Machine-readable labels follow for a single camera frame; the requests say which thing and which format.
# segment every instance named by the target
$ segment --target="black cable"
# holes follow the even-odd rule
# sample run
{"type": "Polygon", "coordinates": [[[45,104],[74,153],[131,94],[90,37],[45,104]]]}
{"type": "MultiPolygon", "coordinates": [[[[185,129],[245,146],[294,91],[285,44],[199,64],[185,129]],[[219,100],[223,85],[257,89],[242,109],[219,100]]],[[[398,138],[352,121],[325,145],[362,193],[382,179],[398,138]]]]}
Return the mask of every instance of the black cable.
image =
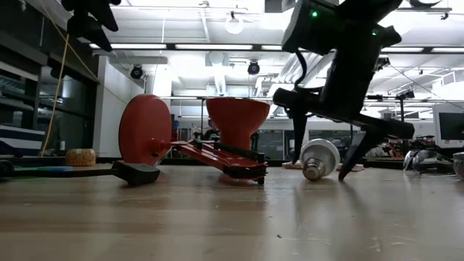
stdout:
{"type": "Polygon", "coordinates": [[[407,76],[404,72],[402,72],[401,70],[398,70],[395,66],[393,65],[390,65],[393,69],[395,69],[397,72],[399,72],[401,75],[405,76],[408,80],[410,80],[412,83],[414,83],[415,85],[421,87],[422,89],[428,91],[429,93],[433,94],[434,96],[437,96],[438,98],[442,99],[444,102],[448,103],[448,104],[451,104],[452,106],[455,106],[461,110],[464,111],[464,107],[461,107],[455,103],[452,103],[446,99],[443,99],[442,97],[436,95],[433,91],[430,91],[429,89],[427,89],[426,87],[422,86],[421,84],[419,84],[418,82],[416,82],[415,80],[411,79],[409,76],[407,76]]]}
{"type": "Polygon", "coordinates": [[[303,81],[303,79],[305,79],[306,77],[306,74],[307,74],[307,65],[306,65],[306,61],[305,61],[305,58],[303,57],[303,54],[297,50],[295,52],[295,54],[297,55],[298,57],[298,60],[299,60],[299,63],[302,65],[302,68],[303,68],[303,74],[298,78],[298,80],[295,81],[295,89],[298,89],[300,87],[298,87],[298,85],[303,81]]]}

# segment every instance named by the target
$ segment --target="ceiling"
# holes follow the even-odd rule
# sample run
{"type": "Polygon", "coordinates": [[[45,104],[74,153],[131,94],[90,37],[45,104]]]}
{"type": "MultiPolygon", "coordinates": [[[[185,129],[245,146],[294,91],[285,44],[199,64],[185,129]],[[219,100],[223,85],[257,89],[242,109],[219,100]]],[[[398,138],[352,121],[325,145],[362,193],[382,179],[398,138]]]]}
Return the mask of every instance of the ceiling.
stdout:
{"type": "MultiPolygon", "coordinates": [[[[29,0],[33,6],[43,11],[46,7],[52,18],[61,26],[70,17],[56,0],[29,0]]],[[[122,4],[112,11],[119,25],[118,32],[106,30],[112,43],[120,44],[269,44],[280,45],[283,30],[289,22],[291,11],[281,14],[265,14],[264,0],[209,0],[210,8],[199,9],[200,0],[122,0],[122,4]],[[243,21],[240,34],[229,33],[225,21],[230,11],[243,21]]],[[[402,7],[409,7],[404,1],[402,7]]],[[[449,18],[441,20],[443,12],[392,12],[380,22],[383,26],[393,25],[402,34],[399,46],[463,46],[464,47],[464,1],[447,0],[436,7],[452,8],[449,18]]],[[[197,94],[215,85],[212,67],[205,66],[208,51],[152,51],[116,50],[115,67],[130,69],[136,59],[165,57],[173,71],[173,93],[179,95],[197,94]]],[[[255,87],[257,80],[266,75],[281,74],[291,55],[276,52],[224,51],[228,55],[229,66],[224,70],[228,88],[255,87]],[[258,76],[249,76],[247,67],[251,60],[257,60],[261,67],[258,76]]],[[[441,81],[443,75],[458,75],[460,80],[464,69],[463,54],[390,54],[390,67],[376,73],[369,93],[387,94],[399,87],[414,88],[416,96],[431,97],[432,83],[441,81]],[[414,80],[419,85],[411,85],[414,80]]],[[[327,65],[312,80],[313,85],[323,84],[327,65]]],[[[156,62],[145,63],[146,73],[157,69],[156,62]]],[[[294,70],[292,79],[301,71],[294,70]]],[[[273,82],[262,85],[260,96],[267,96],[273,82]]]]}

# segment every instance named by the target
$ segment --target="security camera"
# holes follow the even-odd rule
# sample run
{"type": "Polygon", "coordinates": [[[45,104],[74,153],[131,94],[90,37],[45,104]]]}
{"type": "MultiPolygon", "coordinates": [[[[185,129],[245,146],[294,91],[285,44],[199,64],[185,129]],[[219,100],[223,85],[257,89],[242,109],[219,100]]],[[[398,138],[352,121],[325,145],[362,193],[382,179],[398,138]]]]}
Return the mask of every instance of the security camera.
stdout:
{"type": "Polygon", "coordinates": [[[142,65],[134,65],[132,71],[130,72],[132,79],[139,80],[143,75],[144,71],[142,70],[142,65]]]}
{"type": "Polygon", "coordinates": [[[258,65],[258,61],[251,61],[248,66],[248,74],[256,75],[260,73],[260,66],[258,65]]]}

